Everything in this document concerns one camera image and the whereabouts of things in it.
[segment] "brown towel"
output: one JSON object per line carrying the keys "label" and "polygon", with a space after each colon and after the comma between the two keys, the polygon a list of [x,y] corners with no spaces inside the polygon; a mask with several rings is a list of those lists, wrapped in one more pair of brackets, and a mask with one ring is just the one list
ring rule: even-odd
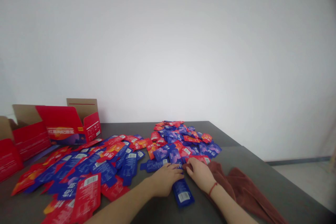
{"label": "brown towel", "polygon": [[[189,164],[184,164],[183,168],[186,169],[186,166],[193,169]],[[210,162],[208,167],[215,180],[243,209],[268,223],[288,223],[258,190],[252,180],[237,167],[233,168],[228,176],[224,175],[221,164],[217,162]]]}

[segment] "white wall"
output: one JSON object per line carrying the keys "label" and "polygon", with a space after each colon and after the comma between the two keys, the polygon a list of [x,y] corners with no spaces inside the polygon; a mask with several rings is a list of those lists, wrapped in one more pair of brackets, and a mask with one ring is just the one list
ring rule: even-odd
{"label": "white wall", "polygon": [[209,120],[265,160],[327,155],[335,3],[1,0],[0,56],[18,103],[98,98],[102,122]]}

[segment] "white label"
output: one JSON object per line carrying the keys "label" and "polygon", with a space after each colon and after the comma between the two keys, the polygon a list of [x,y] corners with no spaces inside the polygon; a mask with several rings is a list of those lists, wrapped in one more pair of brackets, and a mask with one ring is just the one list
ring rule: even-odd
{"label": "white label", "polygon": [[63,158],[63,160],[68,161],[71,158],[71,156],[66,156],[65,158]]}
{"label": "white label", "polygon": [[137,155],[135,153],[128,154],[128,158],[135,158]]}
{"label": "white label", "polygon": [[184,148],[183,150],[184,150],[188,155],[190,155],[191,152],[190,152],[187,148]]}
{"label": "white label", "polygon": [[84,181],[84,186],[87,186],[88,184],[91,184],[91,183],[93,183],[93,182],[95,182],[95,181],[97,181],[97,180],[98,180],[98,175],[93,176],[93,177],[91,177],[91,178],[87,178],[87,179]]}
{"label": "white label", "polygon": [[99,166],[101,166],[103,163],[105,163],[106,161],[104,161],[104,162],[102,162],[102,163],[95,163],[94,165],[96,166],[96,167],[99,167]]}
{"label": "white label", "polygon": [[75,200],[73,199],[73,200],[68,204],[68,207],[73,208],[74,205],[75,205]]}
{"label": "white label", "polygon": [[181,192],[181,193],[178,195],[178,198],[179,198],[180,203],[182,203],[183,201],[186,201],[186,200],[190,200],[190,197],[189,197],[189,193],[188,193],[188,192]]}
{"label": "white label", "polygon": [[86,154],[78,154],[75,158],[85,158]]}

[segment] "gray table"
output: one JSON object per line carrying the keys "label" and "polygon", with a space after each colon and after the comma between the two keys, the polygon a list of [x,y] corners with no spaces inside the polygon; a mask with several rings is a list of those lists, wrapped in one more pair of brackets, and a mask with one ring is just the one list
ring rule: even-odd
{"label": "gray table", "polygon": [[[197,126],[195,122],[192,124],[197,130],[201,131],[201,125]],[[143,137],[149,137],[151,131],[149,133],[141,132],[141,130],[135,131],[131,127],[121,124],[103,124],[102,132],[104,137],[113,134],[137,133]],[[220,135],[220,132],[215,130],[212,132],[207,130],[207,128],[204,129],[204,133],[209,133],[212,136]],[[235,144],[233,147],[225,147],[223,146],[225,141],[215,137],[214,139],[217,143],[221,142],[220,145],[223,151],[213,160],[222,164],[224,173],[227,174],[233,167],[240,168],[253,180],[260,191],[289,223],[336,223],[336,216],[333,213],[245,147],[237,146],[238,144],[235,142],[233,142]],[[148,160],[148,154],[146,151],[145,153],[146,156],[139,163],[144,163]],[[10,197],[18,178],[28,169],[26,167],[0,184],[0,223],[40,223],[44,219],[43,210],[51,202],[52,198],[51,195],[40,195],[42,188],[32,194],[19,194]],[[150,175],[146,171],[138,170],[138,174],[133,178],[130,188],[135,187]],[[153,198],[141,209],[132,223],[225,223],[218,210],[211,205],[188,175],[185,175],[187,184],[195,198],[193,205],[179,209],[173,193],[167,198]],[[98,211],[109,204],[109,201],[104,196],[101,196],[101,198],[101,206]],[[259,223],[265,223],[256,217],[254,218]]]}

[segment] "red cardboard box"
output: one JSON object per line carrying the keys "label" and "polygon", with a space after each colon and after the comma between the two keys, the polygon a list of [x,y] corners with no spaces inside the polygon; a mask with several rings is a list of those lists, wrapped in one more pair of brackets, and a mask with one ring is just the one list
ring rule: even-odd
{"label": "red cardboard box", "polygon": [[13,104],[17,124],[9,119],[14,142],[22,161],[35,156],[51,146],[46,126],[35,105]]}
{"label": "red cardboard box", "polygon": [[0,116],[0,182],[23,168],[7,117]]}
{"label": "red cardboard box", "polygon": [[68,106],[36,106],[52,144],[86,144],[101,132],[97,99],[67,98]]}

